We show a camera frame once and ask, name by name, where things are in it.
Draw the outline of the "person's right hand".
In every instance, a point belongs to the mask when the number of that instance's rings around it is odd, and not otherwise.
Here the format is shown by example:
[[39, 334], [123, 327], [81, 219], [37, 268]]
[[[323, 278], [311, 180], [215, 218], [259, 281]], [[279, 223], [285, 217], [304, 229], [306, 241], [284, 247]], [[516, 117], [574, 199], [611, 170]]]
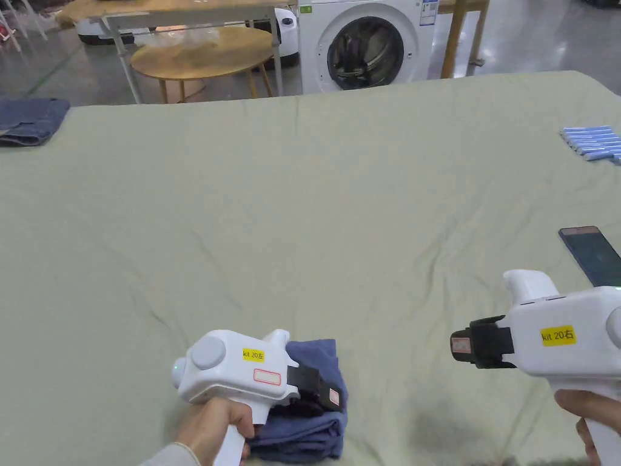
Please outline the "person's right hand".
[[602, 398], [589, 391], [558, 390], [554, 394], [557, 404], [565, 411], [577, 416], [576, 431], [584, 444], [585, 453], [591, 465], [601, 465], [596, 446], [587, 426], [587, 419], [595, 419]]

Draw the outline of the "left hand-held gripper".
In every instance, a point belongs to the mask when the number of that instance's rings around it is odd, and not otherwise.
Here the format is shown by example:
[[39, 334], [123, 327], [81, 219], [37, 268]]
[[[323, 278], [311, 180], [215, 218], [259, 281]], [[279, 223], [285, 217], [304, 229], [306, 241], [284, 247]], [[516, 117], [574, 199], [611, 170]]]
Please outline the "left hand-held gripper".
[[262, 426], [270, 410], [304, 396], [324, 411], [345, 413], [347, 389], [341, 377], [324, 378], [295, 362], [286, 350], [290, 334], [276, 329], [262, 339], [231, 330], [210, 331], [173, 364], [173, 386], [190, 404], [215, 397], [247, 405]]

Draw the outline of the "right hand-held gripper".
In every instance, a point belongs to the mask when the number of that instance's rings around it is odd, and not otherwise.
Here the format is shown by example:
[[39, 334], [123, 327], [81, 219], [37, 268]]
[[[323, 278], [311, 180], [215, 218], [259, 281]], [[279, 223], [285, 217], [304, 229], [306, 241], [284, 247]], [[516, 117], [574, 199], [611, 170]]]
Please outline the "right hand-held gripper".
[[546, 379], [553, 391], [620, 398], [620, 289], [559, 293], [543, 271], [503, 275], [509, 311], [453, 332], [454, 360], [481, 369], [517, 368]]

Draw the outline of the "person's left hand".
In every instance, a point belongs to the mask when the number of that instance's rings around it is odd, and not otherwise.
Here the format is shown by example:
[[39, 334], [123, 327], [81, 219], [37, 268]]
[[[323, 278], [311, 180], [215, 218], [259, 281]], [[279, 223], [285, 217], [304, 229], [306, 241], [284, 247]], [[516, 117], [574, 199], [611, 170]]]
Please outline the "person's left hand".
[[213, 398], [188, 410], [175, 442], [187, 447], [200, 465], [212, 465], [230, 427], [245, 440], [254, 438], [256, 429], [250, 407], [230, 399]]

